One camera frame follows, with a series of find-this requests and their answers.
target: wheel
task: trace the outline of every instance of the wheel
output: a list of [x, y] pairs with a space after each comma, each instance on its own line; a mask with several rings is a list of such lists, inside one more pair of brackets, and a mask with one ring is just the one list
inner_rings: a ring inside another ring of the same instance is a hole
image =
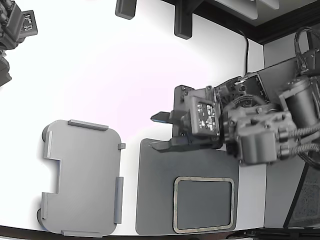
[[46, 142], [46, 135], [47, 135], [48, 128], [49, 128], [49, 125], [46, 126], [46, 127], [43, 129], [43, 131], [42, 131], [42, 140], [43, 140], [44, 142]]

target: screw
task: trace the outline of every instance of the screw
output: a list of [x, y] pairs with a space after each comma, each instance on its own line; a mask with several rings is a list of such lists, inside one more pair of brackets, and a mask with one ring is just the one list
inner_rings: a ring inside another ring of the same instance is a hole
[[261, 114], [263, 112], [262, 107], [257, 107], [257, 109], [255, 110], [257, 114]]
[[231, 127], [233, 127], [233, 126], [235, 126], [235, 125], [236, 125], [236, 122], [235, 122], [235, 121], [233, 121], [233, 120], [230, 120], [230, 121], [229, 121], [229, 125], [230, 125]]

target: dark gray mat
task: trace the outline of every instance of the dark gray mat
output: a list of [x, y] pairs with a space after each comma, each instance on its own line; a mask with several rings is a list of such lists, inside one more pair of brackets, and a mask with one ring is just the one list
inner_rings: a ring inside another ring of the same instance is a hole
[[320, 224], [320, 171], [308, 167], [288, 227]]
[[[174, 235], [173, 229], [173, 199], [174, 182], [178, 177], [202, 177], [202, 178], [230, 178], [234, 182], [234, 210], [233, 224], [228, 229], [231, 231], [236, 226], [239, 163], [225, 151], [213, 149], [201, 149], [188, 152], [161, 153], [149, 146], [152, 139], [144, 139], [140, 145], [136, 231], [139, 235]], [[211, 208], [221, 203], [221, 195], [227, 196], [230, 188], [224, 184], [216, 184], [211, 192], [195, 192], [183, 189], [185, 197], [190, 200], [196, 195], [198, 203], [206, 199], [207, 208], [201, 206], [200, 211], [207, 209], [208, 214], [199, 221], [195, 211], [186, 212], [182, 222], [183, 227], [214, 227], [225, 225], [230, 218], [230, 211], [225, 205], [220, 208]]]

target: gray plastic lid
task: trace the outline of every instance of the gray plastic lid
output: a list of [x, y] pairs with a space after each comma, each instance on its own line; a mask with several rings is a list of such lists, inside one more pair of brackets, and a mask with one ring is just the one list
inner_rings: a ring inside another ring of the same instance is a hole
[[121, 143], [108, 126], [57, 120], [42, 133], [44, 158], [59, 161], [58, 192], [42, 193], [39, 223], [65, 236], [102, 237], [121, 223]]

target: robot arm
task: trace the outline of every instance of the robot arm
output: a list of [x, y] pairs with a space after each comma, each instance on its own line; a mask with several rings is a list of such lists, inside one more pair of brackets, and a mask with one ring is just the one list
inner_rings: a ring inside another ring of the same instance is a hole
[[[300, 29], [297, 35], [305, 29], [310, 28]], [[216, 87], [177, 87], [174, 110], [151, 117], [173, 125], [172, 139], [151, 146], [167, 152], [219, 149], [225, 144], [227, 153], [244, 165], [270, 164], [299, 155], [320, 169], [320, 162], [308, 155], [320, 151], [320, 103], [313, 91], [318, 86], [314, 76], [320, 70], [305, 66], [298, 67], [296, 77], [288, 79], [272, 100], [259, 72]]]

